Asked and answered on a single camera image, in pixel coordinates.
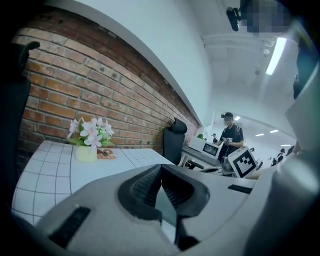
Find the fluorescent light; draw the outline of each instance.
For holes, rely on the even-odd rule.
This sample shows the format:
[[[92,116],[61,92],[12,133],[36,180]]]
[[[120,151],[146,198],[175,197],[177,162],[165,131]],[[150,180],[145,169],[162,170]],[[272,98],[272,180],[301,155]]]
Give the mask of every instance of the fluorescent light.
[[[272,74],[274,73],[278,62],[281,58],[282,53],[284,52],[285,46],[287,43],[287,39],[286,38],[282,38],[282,37],[278,37],[275,43],[275,47],[274,47],[274,51],[273,51],[273,55],[272,58],[270,60],[269,66],[266,69],[266,74],[272,76]]]

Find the man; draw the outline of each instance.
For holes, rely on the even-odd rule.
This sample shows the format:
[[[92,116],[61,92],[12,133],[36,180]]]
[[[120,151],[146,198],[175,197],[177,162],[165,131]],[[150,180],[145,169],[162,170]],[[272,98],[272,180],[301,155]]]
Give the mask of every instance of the man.
[[[284,148],[282,148],[276,158],[273,159],[271,166],[275,166],[277,163],[280,163],[284,159],[284,153],[286,153],[286,151]]]
[[[217,143],[218,142],[217,135],[214,133],[212,136],[213,136],[213,143]]]
[[[222,132],[220,140],[216,143],[217,146],[220,146],[223,142],[218,156],[220,163],[223,157],[229,156],[232,152],[244,145],[244,134],[242,128],[234,124],[234,115],[227,112],[221,115],[221,117],[223,117],[223,121],[227,127]]]

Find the grid pattern tabletop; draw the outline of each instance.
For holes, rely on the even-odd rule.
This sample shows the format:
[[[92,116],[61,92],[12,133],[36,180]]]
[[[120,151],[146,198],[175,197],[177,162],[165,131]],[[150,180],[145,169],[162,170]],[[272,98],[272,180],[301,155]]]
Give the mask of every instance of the grid pattern tabletop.
[[[91,181],[154,164],[172,164],[150,148],[110,149],[115,159],[75,159],[75,147],[45,140],[34,152],[15,188],[12,211],[36,225],[51,208]]]

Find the flower pot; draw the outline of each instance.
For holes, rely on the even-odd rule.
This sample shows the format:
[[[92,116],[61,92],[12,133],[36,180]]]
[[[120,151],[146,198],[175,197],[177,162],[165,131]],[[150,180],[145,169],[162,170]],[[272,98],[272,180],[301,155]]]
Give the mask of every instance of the flower pot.
[[[76,146],[75,159],[83,163],[94,162],[97,160],[97,150],[92,150],[91,146]]]

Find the black slot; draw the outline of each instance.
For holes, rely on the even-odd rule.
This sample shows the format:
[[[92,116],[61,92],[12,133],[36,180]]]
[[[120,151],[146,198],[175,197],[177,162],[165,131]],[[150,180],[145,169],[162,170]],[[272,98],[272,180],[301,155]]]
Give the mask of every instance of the black slot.
[[[66,248],[90,211],[89,208],[82,206],[75,209],[64,223],[49,236],[49,239],[62,248]]]
[[[252,191],[252,188],[239,186],[239,185],[234,185],[234,184],[228,186],[228,189],[235,190],[235,191],[242,192],[242,193],[246,193],[246,194],[250,194],[251,191]]]

